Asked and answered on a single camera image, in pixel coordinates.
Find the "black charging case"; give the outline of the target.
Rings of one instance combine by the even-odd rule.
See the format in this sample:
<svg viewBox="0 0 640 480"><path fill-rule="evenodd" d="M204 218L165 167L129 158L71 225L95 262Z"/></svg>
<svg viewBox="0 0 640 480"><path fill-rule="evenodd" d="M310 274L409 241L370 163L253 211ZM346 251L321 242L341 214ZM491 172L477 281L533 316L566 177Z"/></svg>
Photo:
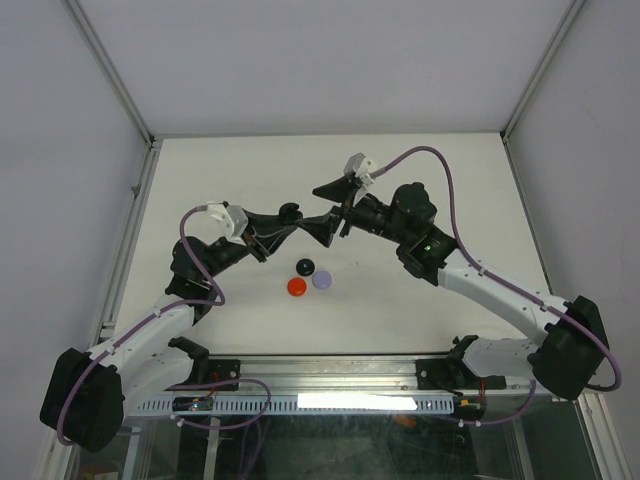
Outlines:
<svg viewBox="0 0 640 480"><path fill-rule="evenodd" d="M315 272L315 263L309 258L302 258L296 262L296 273L301 277L311 276Z"/></svg>
<svg viewBox="0 0 640 480"><path fill-rule="evenodd" d="M278 211L278 218L282 225L295 225L303 218L300 206L294 202L283 204Z"/></svg>

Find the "red charging case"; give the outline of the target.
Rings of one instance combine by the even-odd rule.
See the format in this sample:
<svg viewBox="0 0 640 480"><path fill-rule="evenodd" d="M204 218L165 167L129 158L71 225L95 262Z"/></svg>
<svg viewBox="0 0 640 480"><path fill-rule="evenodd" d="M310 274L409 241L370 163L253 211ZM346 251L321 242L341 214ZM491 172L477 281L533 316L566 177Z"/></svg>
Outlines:
<svg viewBox="0 0 640 480"><path fill-rule="evenodd" d="M287 282L287 292L294 297L300 297L307 292L307 282L302 277L291 278Z"/></svg>

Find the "purple charging case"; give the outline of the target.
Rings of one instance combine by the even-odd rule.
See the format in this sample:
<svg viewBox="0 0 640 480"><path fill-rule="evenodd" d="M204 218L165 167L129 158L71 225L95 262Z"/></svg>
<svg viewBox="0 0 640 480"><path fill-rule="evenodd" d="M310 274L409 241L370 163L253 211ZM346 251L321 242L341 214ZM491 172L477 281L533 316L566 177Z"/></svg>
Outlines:
<svg viewBox="0 0 640 480"><path fill-rule="evenodd" d="M332 283L333 277L328 271L319 270L312 276L312 284L316 289L326 290L331 287Z"/></svg>

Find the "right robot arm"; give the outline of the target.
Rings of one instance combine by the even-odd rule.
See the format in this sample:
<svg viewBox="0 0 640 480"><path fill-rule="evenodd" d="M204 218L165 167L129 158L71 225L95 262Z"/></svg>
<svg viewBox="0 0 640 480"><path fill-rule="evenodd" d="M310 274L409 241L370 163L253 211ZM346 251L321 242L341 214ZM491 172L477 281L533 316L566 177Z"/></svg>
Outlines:
<svg viewBox="0 0 640 480"><path fill-rule="evenodd" d="M437 209L420 182L398 187L389 204L360 195L357 187L355 179L343 177L314 189L315 196L335 205L323 216L299 220L298 227L325 247L353 228L389 240L413 277L466 297L522 335L457 339L447 355L452 383L469 387L481 377L520 377L565 400L575 400L591 387L609 349L594 302L583 296L567 301L545 295L484 267L435 225Z"/></svg>

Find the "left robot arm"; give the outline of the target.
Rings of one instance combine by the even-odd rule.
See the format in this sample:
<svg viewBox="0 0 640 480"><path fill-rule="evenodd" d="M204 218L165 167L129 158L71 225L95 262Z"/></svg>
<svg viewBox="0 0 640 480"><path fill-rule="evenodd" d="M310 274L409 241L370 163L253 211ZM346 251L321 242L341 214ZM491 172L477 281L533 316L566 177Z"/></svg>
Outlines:
<svg viewBox="0 0 640 480"><path fill-rule="evenodd" d="M172 251L172 278L139 320L93 347L69 348L56 360L39 413L64 446L104 449L128 414L174 386L198 388L209 377L209 352L185 332L226 303L216 275L248 256L264 262L301 225L295 203L256 214L227 202L188 210Z"/></svg>

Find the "aluminium mounting rail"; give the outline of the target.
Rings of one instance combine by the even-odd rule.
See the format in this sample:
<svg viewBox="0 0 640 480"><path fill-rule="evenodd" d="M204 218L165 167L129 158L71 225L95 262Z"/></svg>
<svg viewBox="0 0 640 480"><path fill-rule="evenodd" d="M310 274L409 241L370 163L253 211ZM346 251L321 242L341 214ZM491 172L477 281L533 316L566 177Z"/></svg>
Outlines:
<svg viewBox="0 0 640 480"><path fill-rule="evenodd" d="M203 390L211 383L260 380L276 394L311 391L489 394L529 389L530 373L473 374L442 355L248 355L192 360L171 349L121 375L122 387L145 389L146 398L176 387Z"/></svg>

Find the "left aluminium frame post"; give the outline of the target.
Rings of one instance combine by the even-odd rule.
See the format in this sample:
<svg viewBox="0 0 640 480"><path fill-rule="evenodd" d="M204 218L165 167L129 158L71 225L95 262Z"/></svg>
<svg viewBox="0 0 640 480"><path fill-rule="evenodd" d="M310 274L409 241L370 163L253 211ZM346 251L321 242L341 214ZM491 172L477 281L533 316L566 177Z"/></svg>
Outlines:
<svg viewBox="0 0 640 480"><path fill-rule="evenodd" d="M125 85L122 76L109 55L95 26L89 18L87 11L83 7L82 2L78 0L62 0L61 4L78 30L84 44L90 51L92 58L105 77L109 87L116 97L116 100L124 110L130 123L135 128L145 146L152 149L154 147L156 137L143 118L141 111L136 105L129 89Z"/></svg>

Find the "aluminium frame post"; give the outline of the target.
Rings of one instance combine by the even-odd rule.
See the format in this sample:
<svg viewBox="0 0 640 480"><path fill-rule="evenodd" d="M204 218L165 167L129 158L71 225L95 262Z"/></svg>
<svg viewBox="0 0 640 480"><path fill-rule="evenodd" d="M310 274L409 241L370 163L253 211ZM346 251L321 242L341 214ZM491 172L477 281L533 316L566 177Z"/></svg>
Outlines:
<svg viewBox="0 0 640 480"><path fill-rule="evenodd" d="M156 137L143 118L141 111L136 105L129 89L125 85L122 76L109 55L95 26L89 18L87 11L83 7L82 2L78 0L62 0L61 4L78 30L84 44L90 51L92 58L105 77L109 87L116 97L116 100L124 110L130 123L135 128L145 146L152 149L154 147Z"/></svg>
<svg viewBox="0 0 640 480"><path fill-rule="evenodd" d="M519 95L514 108L500 131L500 136L504 144L507 144L510 141L510 137L514 133L520 119L524 115L529 103L541 85L546 73L551 67L552 62L559 53L566 38L573 29L574 24L587 4L588 2L586 0L571 0L563 12L558 25L555 27L541 57L536 62L524 89Z"/></svg>

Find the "right aluminium frame post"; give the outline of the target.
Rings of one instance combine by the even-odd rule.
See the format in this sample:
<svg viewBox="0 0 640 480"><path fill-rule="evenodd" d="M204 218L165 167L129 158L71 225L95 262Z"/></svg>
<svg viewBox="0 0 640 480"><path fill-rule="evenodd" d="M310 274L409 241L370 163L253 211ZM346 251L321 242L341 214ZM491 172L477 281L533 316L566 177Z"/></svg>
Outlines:
<svg viewBox="0 0 640 480"><path fill-rule="evenodd" d="M559 53L566 38L573 29L574 24L587 4L588 2L586 0L571 0L563 12L558 25L555 27L541 57L536 62L524 89L519 95L514 108L500 131L500 136L504 144L507 144L510 141L510 137L514 133L520 119L524 115L529 103L541 85L546 73L551 67L552 62Z"/></svg>

